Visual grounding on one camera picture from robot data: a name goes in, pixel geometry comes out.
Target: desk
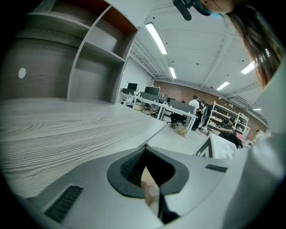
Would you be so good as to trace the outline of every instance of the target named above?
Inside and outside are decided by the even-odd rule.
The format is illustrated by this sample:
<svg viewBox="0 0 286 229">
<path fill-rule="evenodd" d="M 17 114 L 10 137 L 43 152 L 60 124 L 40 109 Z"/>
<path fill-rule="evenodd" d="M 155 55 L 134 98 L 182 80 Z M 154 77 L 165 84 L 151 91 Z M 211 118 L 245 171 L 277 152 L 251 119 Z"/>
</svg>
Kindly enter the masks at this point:
<svg viewBox="0 0 286 229">
<path fill-rule="evenodd" d="M 161 112 L 162 112 L 162 115 L 161 115 L 160 120 L 163 119 L 163 115 L 164 115 L 164 112 L 165 112 L 166 109 L 168 109 L 169 111 L 174 112 L 174 113 L 176 113 L 176 114 L 186 115 L 186 116 L 190 117 L 191 120 L 190 120 L 190 122 L 189 122 L 189 124 L 188 124 L 188 126 L 187 126 L 188 131 L 187 131 L 187 133 L 186 133 L 186 135 L 185 135 L 185 138 L 188 137 L 189 131 L 190 131 L 190 129 L 192 129 L 193 124 L 194 124 L 194 122 L 195 122 L 195 119 L 197 118 L 197 116 L 195 116 L 195 115 L 193 115 L 193 114 L 191 114 L 191 113 L 187 113 L 187 112 L 184 112 L 184 111 L 182 111 L 182 110 L 175 109 L 175 108 L 173 108 L 173 107 L 168 106 L 167 104 L 162 104 L 162 103 L 158 103 L 158 102 L 155 102 L 155 101 L 150 101 L 150 100 L 147 100 L 147 99 L 144 99 L 144 98 L 140 98 L 140 97 L 135 96 L 135 95 L 127 95 L 127 94 L 124 94 L 124 93 L 121 93 L 121 95 L 126 96 L 126 97 L 132 97 L 132 98 L 134 98 L 134 99 L 139 99 L 139 100 L 142 101 L 142 102 L 145 102 L 145 103 L 148 103 L 148 104 L 155 104 L 155 105 L 159 106 L 159 107 L 160 107 L 160 110 L 159 110 L 157 119 L 160 118 L 160 114 L 161 114 Z"/>
<path fill-rule="evenodd" d="M 56 98 L 1 103 L 1 169 L 24 198 L 77 165 L 147 143 L 166 123 L 121 104 Z"/>
</svg>

